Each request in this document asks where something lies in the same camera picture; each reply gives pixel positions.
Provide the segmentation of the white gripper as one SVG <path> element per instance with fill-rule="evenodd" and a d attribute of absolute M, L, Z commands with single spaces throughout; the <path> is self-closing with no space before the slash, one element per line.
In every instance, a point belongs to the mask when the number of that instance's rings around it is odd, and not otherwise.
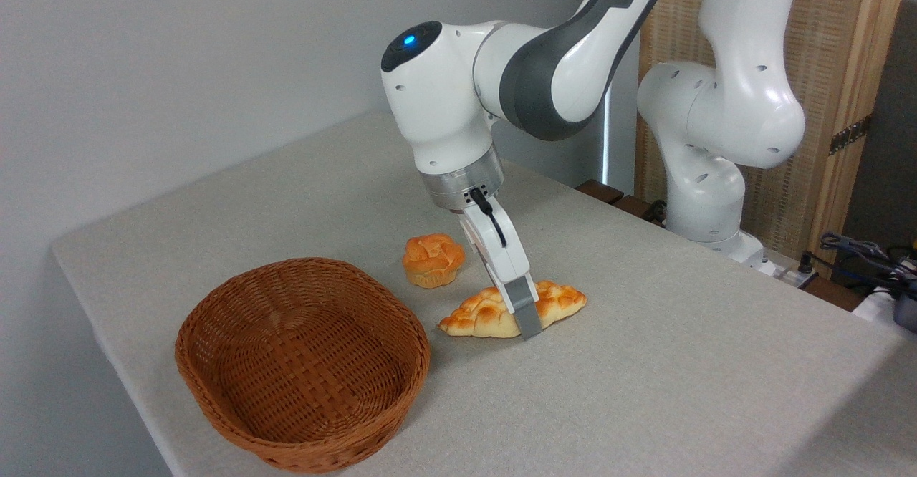
<path fill-rule="evenodd" d="M 536 285 L 530 276 L 530 265 L 512 220 L 499 202 L 491 201 L 492 214 L 471 205 L 459 214 L 461 226 L 475 251 L 486 264 L 491 280 L 502 285 L 501 294 L 507 310 L 524 339 L 543 330 L 536 303 Z"/>

